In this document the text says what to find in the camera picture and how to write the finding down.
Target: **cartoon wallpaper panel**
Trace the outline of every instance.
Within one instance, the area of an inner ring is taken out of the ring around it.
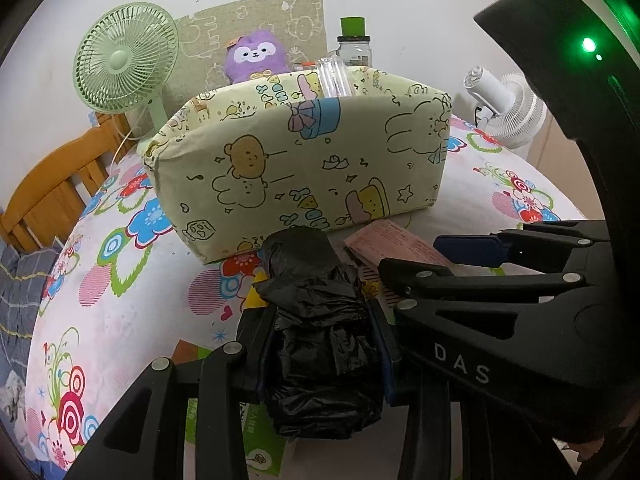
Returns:
[[[180,39],[178,59],[162,88],[168,117],[188,99],[206,90],[229,85],[225,75],[226,46],[254,30],[272,32],[284,45],[286,61],[313,61],[326,55],[322,0],[239,0],[175,20]],[[127,114],[134,124],[140,110]],[[134,128],[134,136],[153,129],[146,111]]]

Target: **blue flower print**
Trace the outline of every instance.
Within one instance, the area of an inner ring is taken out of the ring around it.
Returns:
[[[220,296],[223,298],[234,298],[240,289],[242,274],[237,274],[231,278],[222,276],[220,279]]]
[[[51,279],[51,281],[47,281],[46,296],[53,298],[60,290],[60,287],[62,287],[62,283],[65,281],[65,275],[60,274],[55,280]]]
[[[109,233],[109,235],[102,242],[100,251],[98,251],[98,265],[103,267],[107,264],[115,263],[120,251],[130,241],[131,238],[127,236],[126,228],[124,227],[118,227],[115,231]]]
[[[102,186],[100,187],[100,189],[104,189],[104,190],[109,189],[111,186],[113,186],[113,184],[116,183],[119,175],[120,175],[120,169],[116,168],[115,170],[113,170],[113,173],[111,173],[107,177],[107,179],[102,183]]]
[[[462,148],[466,148],[466,142],[464,140],[459,139],[457,137],[449,136],[449,142],[447,143],[447,149],[450,152],[457,153]]]
[[[560,217],[551,211],[548,207],[542,209],[542,221],[543,222],[557,222]]]
[[[136,247],[144,249],[155,242],[160,235],[173,229],[171,222],[162,211],[158,198],[153,198],[138,211],[127,226],[127,236],[135,238]]]
[[[151,185],[151,180],[149,180],[149,177],[146,177],[142,182],[140,182],[140,187],[146,187],[147,189],[151,189],[153,187]]]
[[[86,205],[86,207],[84,208],[84,211],[82,211],[82,214],[80,215],[80,220],[82,220],[85,216],[87,216],[89,213],[92,213],[93,211],[95,211],[95,209],[100,205],[100,200],[102,199],[102,197],[107,193],[107,191],[105,189],[101,189],[99,190],[92,198],[91,200],[89,200],[89,203]]]

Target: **paper slip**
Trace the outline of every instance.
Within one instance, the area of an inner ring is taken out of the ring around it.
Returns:
[[[391,220],[376,220],[351,235],[344,243],[375,270],[382,258],[452,266],[431,245]]]

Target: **bed headboard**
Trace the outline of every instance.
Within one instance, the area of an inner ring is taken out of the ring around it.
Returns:
[[[96,117],[99,126],[49,153],[18,185],[0,216],[0,235],[7,243],[30,253],[38,250],[38,241],[50,246],[54,237],[64,241],[71,234],[84,210],[71,177],[76,174],[93,196],[107,178],[100,156],[114,153],[122,142],[120,132],[129,131],[124,114]],[[125,142],[116,161],[134,145]]]

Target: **power cord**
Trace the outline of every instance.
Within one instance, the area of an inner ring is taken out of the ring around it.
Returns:
[[[476,118],[476,128],[478,127],[478,112],[482,110],[482,107],[477,106],[476,109],[474,110],[474,117]]]
[[[129,137],[131,136],[131,134],[133,133],[133,129],[138,125],[138,123],[140,122],[140,119],[142,118],[142,115],[144,115],[144,113],[146,112],[146,108],[147,105],[142,107],[142,111],[139,113],[139,115],[136,117],[136,120],[133,123],[133,126],[130,126],[129,131],[127,132],[127,134],[123,134],[120,131],[120,128],[118,127],[118,121],[113,121],[113,124],[115,124],[116,127],[116,131],[118,132],[119,136],[122,137],[122,142],[120,143],[120,146],[118,146],[118,149],[116,150],[116,152],[113,154],[113,158],[111,159],[111,165],[109,166],[109,174],[111,174],[111,172],[113,171],[113,165],[116,161],[116,157],[118,156],[118,153],[120,153],[120,150],[122,149],[122,147],[124,146],[124,143],[127,142],[127,139],[129,139]],[[144,137],[144,135],[139,136],[139,137],[131,137],[131,139],[133,140],[140,140],[142,139],[142,137]]]

